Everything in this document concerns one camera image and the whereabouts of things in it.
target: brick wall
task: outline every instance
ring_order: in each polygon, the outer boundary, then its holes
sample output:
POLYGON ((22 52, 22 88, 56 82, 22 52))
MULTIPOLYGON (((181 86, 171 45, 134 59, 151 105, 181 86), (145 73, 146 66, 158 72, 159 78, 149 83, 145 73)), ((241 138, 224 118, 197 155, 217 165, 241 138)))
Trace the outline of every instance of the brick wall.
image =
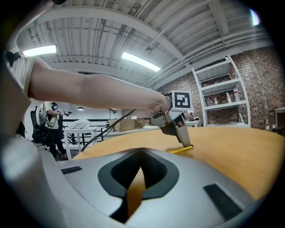
MULTIPOLYGON (((241 54, 232 56, 235 62, 248 94, 251 127, 265 129, 265 125, 269 125, 272 130, 272 125, 275 123, 274 109, 285 106, 285 80, 284 69, 279 63, 273 47, 265 47, 247 51, 241 54)), ((235 77, 233 69, 230 69, 231 75, 235 77)), ((218 78, 218 82, 227 80, 226 77, 218 78)), ((241 93, 241 87, 238 86, 240 99, 244 99, 241 93)), ((192 73, 184 75, 158 89, 159 92, 167 93, 171 90, 187 90, 191 91, 192 103, 194 107, 193 117, 200 117, 203 120, 201 102, 198 93, 198 88, 192 73)), ((233 92, 229 92, 232 101, 234 101, 233 92)), ((206 97, 206 103, 210 104, 210 98, 218 98, 219 104, 227 103, 225 93, 213 94, 206 97)), ((240 112, 247 122, 247 112, 245 105, 240 106, 240 112)), ((137 115, 146 117, 145 112, 139 110, 137 115)), ((208 123, 227 123, 238 122, 238 109, 230 108, 208 112, 208 123)))

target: wall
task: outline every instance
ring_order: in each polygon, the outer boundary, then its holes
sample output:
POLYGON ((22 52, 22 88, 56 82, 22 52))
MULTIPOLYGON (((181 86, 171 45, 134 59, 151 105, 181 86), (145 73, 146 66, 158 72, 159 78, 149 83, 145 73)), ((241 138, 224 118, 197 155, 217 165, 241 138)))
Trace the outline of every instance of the wall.
MULTIPOLYGON (((26 139, 32 140, 32 134, 33 134, 33 125, 31 120, 30 112, 34 111, 36 106, 41 104, 43 102, 37 101, 35 99, 31 99, 31 104, 28 107, 25 115, 24 115, 24 125, 26 128, 26 139)), ((107 109, 93 109, 89 107, 84 107, 84 111, 79 111, 77 108, 78 105, 69 104, 69 103, 63 103, 63 102, 57 102, 58 107, 62 110, 68 110, 71 111, 73 114, 70 116, 64 116, 64 119, 109 119, 110 111, 107 109)), ((120 118, 122 116, 122 111, 118 110, 119 112, 116 114, 113 114, 111 112, 111 118, 120 118)))
MULTIPOLYGON (((251 127, 265 129, 269 125, 270 130, 275 122, 274 109, 285 106, 285 80, 284 69, 279 63, 273 47, 265 47, 247 51, 232 56, 241 77, 244 80, 246 91, 248 93, 251 127)), ((192 102, 194 106, 193 117, 203 119, 201 102, 197 89, 197 85, 192 73, 184 75, 158 89, 159 92, 167 93, 171 90, 188 90, 192 94, 192 102)), ((225 93, 219 95, 214 94, 206 99, 209 102, 210 97, 218 97, 219 103, 226 103, 225 93)), ((230 93, 232 101, 234 101, 233 93, 230 93)), ((245 122, 247 122, 246 107, 240 106, 240 112, 245 122)), ((226 123, 237 122, 238 109, 230 108, 208 112, 209 123, 226 123)))

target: metal shelf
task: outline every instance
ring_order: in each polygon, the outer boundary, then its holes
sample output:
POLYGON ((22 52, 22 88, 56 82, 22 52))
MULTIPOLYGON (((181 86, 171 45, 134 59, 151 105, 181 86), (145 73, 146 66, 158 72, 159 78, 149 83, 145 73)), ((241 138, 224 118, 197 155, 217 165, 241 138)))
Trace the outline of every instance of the metal shelf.
POLYGON ((250 127, 246 123, 240 123, 240 122, 233 122, 233 123, 220 123, 220 124, 208 124, 207 126, 210 127, 250 127))
POLYGON ((246 103, 247 101, 232 102, 232 103, 226 103, 226 104, 221 104, 221 105, 207 106, 207 107, 204 107, 204 109, 206 111, 218 110, 218 109, 224 109, 224 108, 231 108, 231 107, 235 107, 238 105, 244 105, 246 103))
POLYGON ((217 77, 225 76, 231 66, 231 61, 227 60, 204 69, 196 71, 196 75, 201 82, 211 80, 217 77))
POLYGON ((229 81, 224 81, 218 84, 213 84, 209 86, 205 86, 201 88, 201 91, 203 92, 204 96, 210 95, 210 94, 217 94, 222 93, 226 91, 233 90, 233 87, 240 82, 240 79, 233 79, 229 81))

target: bottle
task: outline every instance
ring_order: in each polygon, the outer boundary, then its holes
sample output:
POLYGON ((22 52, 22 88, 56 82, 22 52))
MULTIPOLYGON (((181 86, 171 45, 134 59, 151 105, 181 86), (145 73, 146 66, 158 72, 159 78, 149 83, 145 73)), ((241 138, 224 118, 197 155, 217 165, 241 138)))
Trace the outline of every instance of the bottle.
POLYGON ((239 102, 240 101, 240 94, 239 94, 239 90, 235 86, 233 87, 233 93, 235 95, 236 102, 239 102))
POLYGON ((230 95, 228 93, 227 93, 227 99, 228 99, 228 103, 232 102, 231 97, 230 97, 230 95))
POLYGON ((215 101, 215 105, 218 105, 218 99, 214 98, 214 101, 215 101))

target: white shelving unit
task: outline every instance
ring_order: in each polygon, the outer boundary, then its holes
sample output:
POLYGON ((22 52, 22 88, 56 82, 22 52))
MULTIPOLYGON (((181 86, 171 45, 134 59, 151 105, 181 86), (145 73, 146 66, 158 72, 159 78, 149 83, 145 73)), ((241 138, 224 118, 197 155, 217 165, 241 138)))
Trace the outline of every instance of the white shelving unit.
POLYGON ((248 95, 245 90, 244 82, 232 58, 229 55, 227 56, 227 58, 228 60, 225 58, 226 61, 224 62, 206 67, 198 71, 195 71, 192 68, 192 72, 194 74, 195 81, 198 86, 200 99, 201 99, 204 126, 250 127, 250 109, 249 109, 248 95), (231 65, 233 66, 235 70, 234 79, 231 77, 229 73, 229 68, 231 67, 231 65), (213 80, 215 78, 223 77, 227 75, 229 76, 229 79, 230 79, 228 81, 224 81, 221 83, 217 83, 217 84, 213 84, 213 85, 209 85, 205 87, 201 86, 202 82, 213 80), (217 94, 217 93, 226 93, 228 91, 231 91, 233 90, 233 87, 237 85, 237 83, 241 84, 245 100, 221 104, 221 105, 215 105, 215 106, 206 106, 205 96, 217 94), (242 119, 242 116, 240 114, 240 107, 239 107, 240 105, 246 105, 247 114, 248 114, 248 124, 244 123, 242 119), (226 123, 226 124, 208 124, 208 120, 207 120, 208 111, 226 109, 226 108, 231 108, 231 107, 238 107, 240 122, 226 123))

